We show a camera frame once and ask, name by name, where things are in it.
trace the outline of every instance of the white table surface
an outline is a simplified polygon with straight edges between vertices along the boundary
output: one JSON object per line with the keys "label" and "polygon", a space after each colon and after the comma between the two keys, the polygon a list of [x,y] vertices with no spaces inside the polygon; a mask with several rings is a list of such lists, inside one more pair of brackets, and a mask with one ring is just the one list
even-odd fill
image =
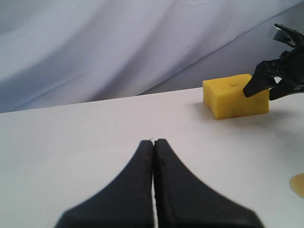
{"label": "white table surface", "polygon": [[216,121],[202,89],[0,114],[0,227],[50,228],[105,187],[140,140],[165,138],[210,187],[266,228],[303,228],[304,95],[264,115]]}

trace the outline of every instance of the yellow sponge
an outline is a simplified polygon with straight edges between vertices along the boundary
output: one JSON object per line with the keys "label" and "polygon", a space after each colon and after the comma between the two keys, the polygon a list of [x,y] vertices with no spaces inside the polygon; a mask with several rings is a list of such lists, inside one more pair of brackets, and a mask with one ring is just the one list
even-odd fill
{"label": "yellow sponge", "polygon": [[203,81],[204,103],[217,120],[269,112],[269,90],[245,97],[250,74]]}

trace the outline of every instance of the yellow liquid spill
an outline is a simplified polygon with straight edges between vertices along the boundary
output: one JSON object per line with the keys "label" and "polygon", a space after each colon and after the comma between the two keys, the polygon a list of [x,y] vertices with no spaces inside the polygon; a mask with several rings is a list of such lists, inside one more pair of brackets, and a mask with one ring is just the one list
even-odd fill
{"label": "yellow liquid spill", "polygon": [[289,186],[295,194],[304,198],[304,173],[293,176],[289,180]]}

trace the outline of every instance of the sponge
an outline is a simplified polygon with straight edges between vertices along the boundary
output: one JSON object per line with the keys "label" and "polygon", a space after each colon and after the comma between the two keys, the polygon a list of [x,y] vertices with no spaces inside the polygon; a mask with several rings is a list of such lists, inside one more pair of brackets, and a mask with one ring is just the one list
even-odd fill
{"label": "sponge", "polygon": [[269,90],[245,97],[243,88],[250,79],[244,74],[203,81],[204,103],[215,119],[269,112]]}

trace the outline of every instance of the white tabletop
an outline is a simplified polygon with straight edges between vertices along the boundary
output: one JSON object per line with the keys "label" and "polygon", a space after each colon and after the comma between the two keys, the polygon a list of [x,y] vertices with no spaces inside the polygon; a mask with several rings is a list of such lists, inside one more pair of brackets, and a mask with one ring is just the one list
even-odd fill
{"label": "white tabletop", "polygon": [[202,89],[0,114],[0,227],[50,228],[105,187],[140,140],[165,138],[188,168],[253,209],[266,228],[302,228],[304,95],[268,114],[213,119]]}

